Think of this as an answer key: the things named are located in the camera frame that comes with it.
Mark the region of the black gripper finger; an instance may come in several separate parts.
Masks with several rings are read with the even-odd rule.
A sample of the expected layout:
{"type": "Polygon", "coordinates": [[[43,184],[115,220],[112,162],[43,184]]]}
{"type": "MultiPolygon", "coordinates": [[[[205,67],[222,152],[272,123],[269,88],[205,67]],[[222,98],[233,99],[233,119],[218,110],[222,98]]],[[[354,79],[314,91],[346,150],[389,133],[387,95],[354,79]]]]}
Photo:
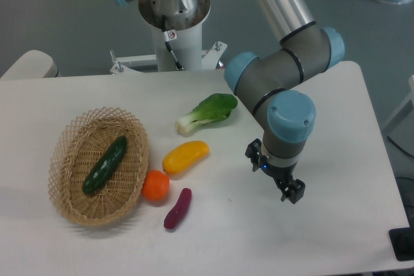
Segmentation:
{"type": "Polygon", "coordinates": [[[289,180],[287,183],[281,182],[279,189],[282,192],[281,201],[288,200],[291,204],[296,204],[304,196],[305,183],[299,179],[289,180]]]}
{"type": "Polygon", "coordinates": [[[257,171],[260,167],[261,154],[261,140],[256,138],[249,143],[246,147],[245,156],[250,160],[252,164],[252,170],[257,171]]]}

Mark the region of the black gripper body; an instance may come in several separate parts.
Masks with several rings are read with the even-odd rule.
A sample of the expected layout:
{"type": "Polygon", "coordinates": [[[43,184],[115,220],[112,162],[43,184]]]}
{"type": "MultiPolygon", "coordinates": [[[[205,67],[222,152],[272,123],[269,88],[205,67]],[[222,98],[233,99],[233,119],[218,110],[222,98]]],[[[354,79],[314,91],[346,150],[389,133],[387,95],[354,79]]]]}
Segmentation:
{"type": "Polygon", "coordinates": [[[298,156],[291,158],[279,158],[272,154],[259,155],[259,168],[269,177],[271,177],[278,187],[296,186],[292,173],[298,162],[298,156]]]}

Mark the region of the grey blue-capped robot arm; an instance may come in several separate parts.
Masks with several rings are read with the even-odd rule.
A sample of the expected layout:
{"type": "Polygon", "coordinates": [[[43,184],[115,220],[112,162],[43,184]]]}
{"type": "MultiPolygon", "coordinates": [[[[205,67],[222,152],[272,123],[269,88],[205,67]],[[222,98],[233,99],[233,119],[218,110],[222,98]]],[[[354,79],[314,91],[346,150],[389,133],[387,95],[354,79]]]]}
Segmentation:
{"type": "MultiPolygon", "coordinates": [[[[202,53],[201,27],[210,0],[137,1],[153,34],[155,61],[161,72],[211,69],[213,54],[202,53]]],[[[325,72],[344,56],[343,39],[333,28],[320,28],[304,0],[258,0],[281,49],[265,58],[244,52],[224,70],[232,92],[262,127],[262,139],[246,148],[253,169],[271,177],[283,200],[296,203],[305,184],[292,172],[316,117],[312,100],[295,87],[325,72]]]]}

